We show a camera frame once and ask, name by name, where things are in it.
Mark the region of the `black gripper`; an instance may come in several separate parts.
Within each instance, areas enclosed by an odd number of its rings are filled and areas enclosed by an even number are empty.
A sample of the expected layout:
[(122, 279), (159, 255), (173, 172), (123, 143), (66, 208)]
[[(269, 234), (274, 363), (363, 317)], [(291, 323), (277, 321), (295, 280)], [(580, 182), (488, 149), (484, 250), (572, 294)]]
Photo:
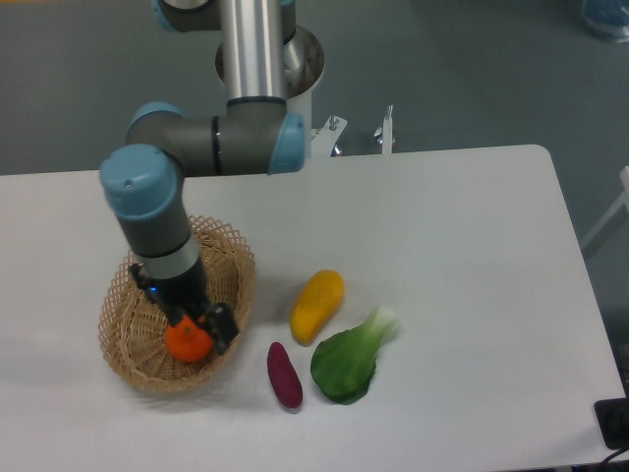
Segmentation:
[(145, 275), (140, 263), (129, 265), (128, 273), (137, 288), (165, 315), (169, 325), (177, 325), (184, 316), (194, 322), (200, 319), (200, 327), (212, 338), (218, 353), (225, 353), (239, 335), (230, 306), (224, 302), (210, 304), (206, 294), (207, 276), (201, 259), (197, 259), (182, 274), (165, 279)]

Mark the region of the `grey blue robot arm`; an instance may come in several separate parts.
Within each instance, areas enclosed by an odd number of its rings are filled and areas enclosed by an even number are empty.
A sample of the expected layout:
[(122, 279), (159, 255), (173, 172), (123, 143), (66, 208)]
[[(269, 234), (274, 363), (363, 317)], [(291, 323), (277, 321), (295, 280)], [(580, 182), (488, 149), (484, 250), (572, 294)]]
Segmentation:
[(303, 118), (288, 110), (284, 48), (297, 32), (291, 1), (155, 1), (167, 30), (223, 36), (226, 112), (187, 118), (152, 102), (135, 114), (126, 143), (100, 167), (106, 201), (135, 262), (131, 276), (177, 325), (189, 318), (218, 352), (238, 335), (231, 309), (206, 294), (199, 244), (182, 200), (188, 177), (296, 172), (306, 159)]

